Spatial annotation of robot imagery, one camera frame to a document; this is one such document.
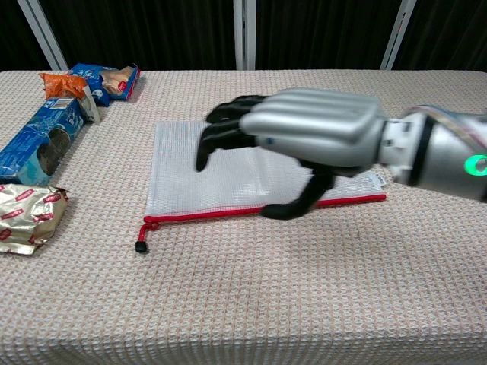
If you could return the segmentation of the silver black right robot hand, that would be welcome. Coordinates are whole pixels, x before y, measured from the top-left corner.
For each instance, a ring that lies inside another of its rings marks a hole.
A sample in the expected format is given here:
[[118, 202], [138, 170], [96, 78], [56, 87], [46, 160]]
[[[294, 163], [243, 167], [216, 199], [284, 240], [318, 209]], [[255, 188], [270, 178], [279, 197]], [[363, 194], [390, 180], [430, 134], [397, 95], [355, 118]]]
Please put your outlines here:
[[307, 214], [336, 177], [373, 167], [386, 124], [376, 97], [313, 88], [239, 96], [217, 105], [205, 120], [196, 152], [198, 172], [218, 149], [254, 147], [292, 157], [310, 170], [295, 200], [262, 208], [263, 217], [281, 221]]

